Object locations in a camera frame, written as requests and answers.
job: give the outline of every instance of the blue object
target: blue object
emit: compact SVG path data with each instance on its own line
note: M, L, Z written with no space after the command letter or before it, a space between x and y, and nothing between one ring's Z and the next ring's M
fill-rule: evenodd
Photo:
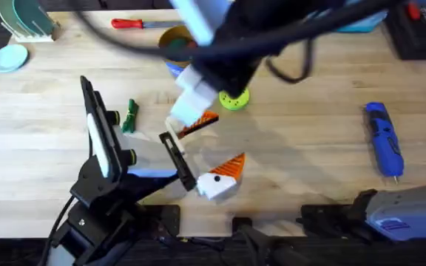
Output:
M366 112L373 135L374 152L379 170L385 177L400 177L404 172L404 159L396 132L383 103L368 103Z
M184 67L174 65L172 63L166 62L167 67L169 68L170 74L174 76L174 78L177 78L182 71L185 69Z
M0 72L12 72L24 65L29 52L20 44L7 45L0 49Z
M356 4L361 0L347 0L345 5ZM326 10L318 15L325 16L330 13L330 10ZM368 16L367 18L363 18L359 21L356 21L348 26L344 26L336 30L338 33L370 33L374 30L374 28L381 23L388 15L387 11L381 11L375 13L374 15Z

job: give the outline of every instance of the black metal bracket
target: black metal bracket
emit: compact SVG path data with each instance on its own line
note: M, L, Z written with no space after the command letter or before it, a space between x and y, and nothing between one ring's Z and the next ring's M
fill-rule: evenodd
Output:
M376 190L363 191L352 205L303 205L302 217L297 222L303 225L307 236L324 238L360 239L364 243L386 241L366 220L366 208Z
M187 191L191 191L197 185L197 180L193 177L189 166L183 159L182 154L178 150L174 139L169 132L164 132L159 135L160 141L165 145L167 152L169 153L172 162L177 168L177 175L180 181L182 181L183 187Z
M139 239L168 239L177 236L179 228L178 205L127 206L119 202L105 214L97 214L77 202L55 233L53 247L65 248L75 266L115 265Z

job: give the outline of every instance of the wooden tabletop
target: wooden tabletop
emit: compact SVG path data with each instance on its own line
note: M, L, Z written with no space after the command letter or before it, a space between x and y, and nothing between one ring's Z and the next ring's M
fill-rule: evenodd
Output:
M173 10L89 14L111 32L112 18L178 18ZM123 114L129 98L139 103L138 132L128 137L144 140L158 141L180 93L162 60L101 43L71 13L50 15L62 24L61 37L24 44L27 64L0 74L0 237L46 237L70 196L88 153L80 75L92 81L108 109ZM116 35L156 45L164 30ZM296 75L301 60L302 46L295 45L275 61ZM220 121L184 140L195 173L244 151L238 192L209 202L195 191L178 193L176 183L144 200L180 205L182 235L228 235L235 215L253 218L266 233L300 235L294 219L303 204L349 203L369 188L426 184L426 62L397 59L383 27L322 36L311 78L291 86L261 66L249 89L247 108L229 112L215 105ZM369 101L385 103L396 127L405 158L398 185L376 170L362 115Z

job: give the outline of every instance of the screwdriver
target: screwdriver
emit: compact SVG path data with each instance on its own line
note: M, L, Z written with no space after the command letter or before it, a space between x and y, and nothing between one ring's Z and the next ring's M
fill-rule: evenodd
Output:
M372 130L379 170L385 177L393 177L394 181L399 183L399 177L404 173L404 159L391 117L383 103L368 103L365 111L369 118L370 130Z
M168 28L184 25L182 21L143 21L142 19L122 19L114 18L111 25L115 29L152 29L152 28Z

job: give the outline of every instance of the cable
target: cable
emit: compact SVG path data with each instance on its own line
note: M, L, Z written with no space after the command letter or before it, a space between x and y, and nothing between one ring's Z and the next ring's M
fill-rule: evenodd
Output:
M285 73L281 72L278 68L275 67L274 63L272 63L271 56L266 58L266 66L268 70L275 75L276 77L280 78L282 81L285 81L287 83L296 84L300 81L303 81L304 79L308 78L311 72L311 68L313 66L313 49L314 49L314 40L308 39L305 41L305 58L303 61L302 66L302 74L300 74L297 78L292 78L291 76L286 75Z
M306 21L303 24L289 24L267 33L242 40L215 44L209 47L181 50L171 48L155 48L145 46L133 46L131 44L115 40L113 37L98 30L93 23L81 12L79 0L67 0L74 9L75 15L83 22L87 29L105 42L134 53L151 55L164 58L224 58L238 57L242 55L267 55L271 47L284 47L295 41L314 38L320 34L344 27L361 18L370 16L380 10L384 10L403 0L364 0L356 4L347 5L328 15Z
M58 224L60 224L60 221L64 217L64 214L67 212L67 209L70 207L70 204L72 204L72 201L75 199L75 197L72 195L67 203L65 203L64 208L62 208L62 211L58 214L57 219L55 220L52 230L50 230L49 236L47 237L47 240L45 242L44 251L42 251L42 257L41 261L38 263L38 266L45 266L47 264L47 259L49 258L49 251L50 251L50 243L53 238L53 234L58 228Z
M243 235L243 238L246 241L246 246L248 247L249 254L251 255L252 265L258 266L259 265L259 262L258 262L259 256L257 255L256 249L252 245L251 239L249 238L248 234L245 231L243 231L241 229L238 229L238 231L241 233L241 235Z
M92 142L92 138L90 137L89 133L88 133L88 146L89 146L88 158L90 158L93 155L93 142ZM38 263L38 266L47 265L47 259L49 258L49 251L50 251L50 243L52 241L53 234L57 230L58 225L60 224L60 221L64 217L65 213L67 212L67 209L70 207L70 205L72 204L74 199L75 199L75 197L73 195L70 196L70 198L65 203L65 206L62 208L62 210L58 214L58 217L55 220L55 222L52 226L52 229L50 230L49 236L47 237L47 240L45 241L44 249L42 251L41 261Z
M225 259L223 258L223 256L222 256L222 254L223 254L223 251L225 250L225 246L226 246L226 238L223 238L221 241L218 241L217 242L217 240L213 240L212 241L212 239L208 239L208 241L204 241L204 240L206 240L206 239L204 239L204 238L201 238L201 237L192 237L191 239L187 239L187 238L183 238L183 239L185 239L185 240L187 240L186 242L185 241L181 241L181 240L179 240L174 234L172 234L172 232L169 230L169 228L166 226L166 224L165 223L163 223L162 222L162 220L161 219L159 219L158 217L156 217L156 216L153 216L153 218L157 221L157 222L159 222L159 224L161 224L162 225L162 227L165 229L165 231L170 235L170 237L173 239L173 240L175 240L176 242L179 242L179 243L182 243L182 244L190 244L190 245L196 245L196 246L201 246L202 248L209 248L209 249L211 249L211 250L213 250L214 252L216 252L217 253L217 255L218 255L218 259L220 260L220 262L221 262L221 264L223 265L223 266L230 266L226 261L225 261ZM162 242L162 241L160 241L159 240L159 243L161 243L162 245L165 245L165 246L167 246L168 248L173 248L171 245L168 245L168 244L166 244L165 242ZM223 246L221 247L221 248L219 248L219 247L215 247L213 244L217 244L217 243L223 243Z

